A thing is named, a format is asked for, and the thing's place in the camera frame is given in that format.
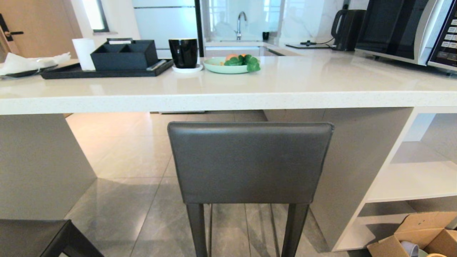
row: bar stool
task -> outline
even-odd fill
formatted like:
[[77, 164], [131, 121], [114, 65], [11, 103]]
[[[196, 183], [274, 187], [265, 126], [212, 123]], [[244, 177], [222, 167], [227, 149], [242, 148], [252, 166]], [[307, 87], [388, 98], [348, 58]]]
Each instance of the bar stool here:
[[197, 257], [208, 256], [204, 203], [288, 203], [281, 256], [295, 256], [333, 130], [330, 123], [170, 123]]
[[0, 220], [2, 257], [103, 257], [71, 220]]

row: black kettle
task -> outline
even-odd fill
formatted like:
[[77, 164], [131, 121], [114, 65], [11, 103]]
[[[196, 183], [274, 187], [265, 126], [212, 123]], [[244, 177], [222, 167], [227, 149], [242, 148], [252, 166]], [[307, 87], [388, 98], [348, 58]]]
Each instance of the black kettle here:
[[364, 17], [365, 10], [339, 10], [336, 13], [332, 26], [333, 50], [354, 51]]

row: stool backrest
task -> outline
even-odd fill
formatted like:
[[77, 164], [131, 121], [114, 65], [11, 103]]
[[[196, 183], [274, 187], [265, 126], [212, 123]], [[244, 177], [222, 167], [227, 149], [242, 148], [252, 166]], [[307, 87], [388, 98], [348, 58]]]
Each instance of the stool backrest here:
[[310, 204], [333, 130], [330, 123], [171, 122], [184, 203]]

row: microwave control panel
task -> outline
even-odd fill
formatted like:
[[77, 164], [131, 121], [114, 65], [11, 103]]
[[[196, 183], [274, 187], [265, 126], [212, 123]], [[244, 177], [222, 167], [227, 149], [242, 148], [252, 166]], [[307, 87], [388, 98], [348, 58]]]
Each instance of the microwave control panel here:
[[430, 61], [452, 66], [454, 67], [453, 70], [457, 68], [457, 10], [455, 1], [435, 44]]

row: white shelf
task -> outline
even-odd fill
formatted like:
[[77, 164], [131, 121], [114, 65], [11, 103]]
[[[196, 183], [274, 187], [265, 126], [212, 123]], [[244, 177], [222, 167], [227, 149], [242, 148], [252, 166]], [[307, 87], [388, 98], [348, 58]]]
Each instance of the white shelf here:
[[367, 203], [457, 195], [457, 165], [421, 142], [403, 142]]
[[404, 201], [365, 204], [361, 214], [368, 216], [356, 218], [338, 245], [338, 251], [362, 249], [367, 244], [392, 235], [406, 216], [415, 212]]

